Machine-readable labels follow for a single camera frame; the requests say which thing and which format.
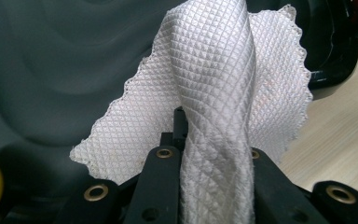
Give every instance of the light wood surface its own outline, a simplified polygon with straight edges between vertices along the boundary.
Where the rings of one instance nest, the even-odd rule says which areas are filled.
[[[313,101],[309,119],[280,168],[297,185],[336,180],[358,190],[358,64],[332,95]]]

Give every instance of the wooden floor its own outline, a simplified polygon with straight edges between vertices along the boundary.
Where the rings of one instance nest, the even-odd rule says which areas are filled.
[[[313,101],[309,119],[280,168],[297,185],[336,180],[358,190],[358,64],[332,95]]]

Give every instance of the brass ring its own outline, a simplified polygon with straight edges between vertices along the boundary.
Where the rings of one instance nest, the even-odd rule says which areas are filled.
[[[260,157],[260,154],[256,150],[252,149],[252,159],[258,159]]]
[[[98,195],[91,195],[91,192],[95,189],[101,189],[102,192]],[[84,192],[84,199],[86,199],[89,202],[97,202],[106,197],[107,193],[109,191],[109,188],[105,184],[99,184],[89,187]]]
[[[342,187],[330,185],[326,188],[326,192],[328,196],[341,203],[356,203],[356,198],[354,195]]]
[[[173,156],[173,152],[170,149],[160,149],[159,151],[157,151],[157,157],[162,158],[162,159],[166,159]]]

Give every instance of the quilted fabric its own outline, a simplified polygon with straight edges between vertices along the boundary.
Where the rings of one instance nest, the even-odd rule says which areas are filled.
[[[249,15],[244,0],[190,0],[170,10],[152,55],[71,158],[121,184],[142,171],[181,105],[189,122],[182,221],[254,222],[250,147],[278,161],[311,100],[295,15],[292,7]]]

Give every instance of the round hole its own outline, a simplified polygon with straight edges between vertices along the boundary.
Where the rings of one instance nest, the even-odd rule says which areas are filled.
[[[255,150],[252,150],[252,159],[258,159],[260,157],[260,154],[256,152]]]
[[[89,202],[97,202],[106,197],[109,188],[105,184],[94,185],[86,189],[84,199]]]
[[[289,213],[290,217],[296,221],[296,222],[307,222],[308,221],[308,216],[307,214],[305,214],[304,212],[302,212],[301,210],[295,208],[292,211],[290,211]]]
[[[155,221],[158,219],[158,210],[156,208],[147,208],[143,211],[142,218],[146,222]]]
[[[170,149],[160,149],[159,151],[157,151],[157,156],[162,159],[169,158],[172,155],[173,152]]]
[[[326,192],[328,196],[341,203],[356,203],[354,195],[342,187],[330,185],[326,188]]]

